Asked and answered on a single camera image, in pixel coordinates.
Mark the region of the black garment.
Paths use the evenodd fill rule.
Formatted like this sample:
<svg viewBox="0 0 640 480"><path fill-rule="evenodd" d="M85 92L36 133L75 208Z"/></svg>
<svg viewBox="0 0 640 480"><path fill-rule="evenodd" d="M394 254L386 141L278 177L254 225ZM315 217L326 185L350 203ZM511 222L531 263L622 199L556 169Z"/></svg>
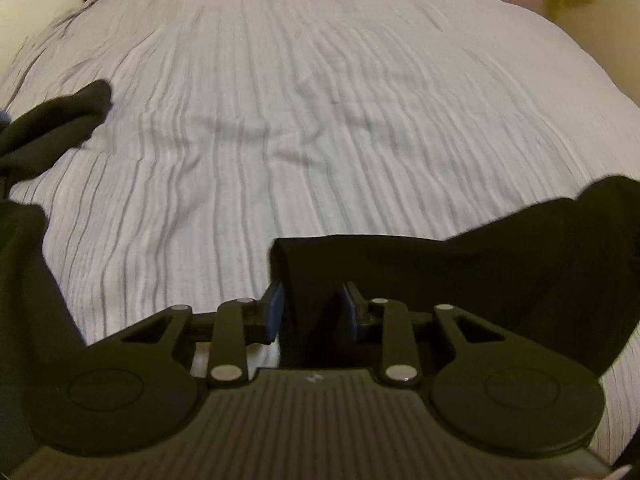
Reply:
<svg viewBox="0 0 640 480"><path fill-rule="evenodd" d="M449 240L279 238L269 257L286 367L357 363L351 282L415 311L452 304L602 375L639 322L639 185L607 177Z"/></svg>

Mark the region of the black clothes pile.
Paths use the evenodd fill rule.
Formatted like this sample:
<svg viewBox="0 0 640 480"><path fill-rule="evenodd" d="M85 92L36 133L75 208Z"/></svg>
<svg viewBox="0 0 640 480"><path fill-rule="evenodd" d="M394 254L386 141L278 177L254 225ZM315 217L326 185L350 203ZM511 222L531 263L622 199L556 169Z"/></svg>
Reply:
<svg viewBox="0 0 640 480"><path fill-rule="evenodd" d="M42 252L48 220L39 205L10 199L14 184L40 176L87 141L112 107L99 79L43 102L1 126L1 474L35 453L38 442L22 396L40 367L85 348Z"/></svg>

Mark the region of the striped white bedspread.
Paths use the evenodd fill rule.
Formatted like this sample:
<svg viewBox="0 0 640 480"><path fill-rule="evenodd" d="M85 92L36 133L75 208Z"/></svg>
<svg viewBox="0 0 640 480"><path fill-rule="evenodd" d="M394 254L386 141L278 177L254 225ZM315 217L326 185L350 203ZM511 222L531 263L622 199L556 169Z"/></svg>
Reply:
<svg viewBox="0 0 640 480"><path fill-rule="evenodd" d="M1 75L12 116L104 78L104 125L11 196L86 341L258 292L280 236L444 240L639 173L639 110L499 0L96 0Z"/></svg>

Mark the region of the white bolster pillow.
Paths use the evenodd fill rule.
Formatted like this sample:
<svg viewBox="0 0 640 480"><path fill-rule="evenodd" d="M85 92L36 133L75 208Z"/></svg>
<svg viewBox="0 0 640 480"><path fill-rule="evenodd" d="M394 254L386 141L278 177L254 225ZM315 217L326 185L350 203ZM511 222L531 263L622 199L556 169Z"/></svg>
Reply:
<svg viewBox="0 0 640 480"><path fill-rule="evenodd" d="M84 0L1 0L1 73L30 40L83 4Z"/></svg>

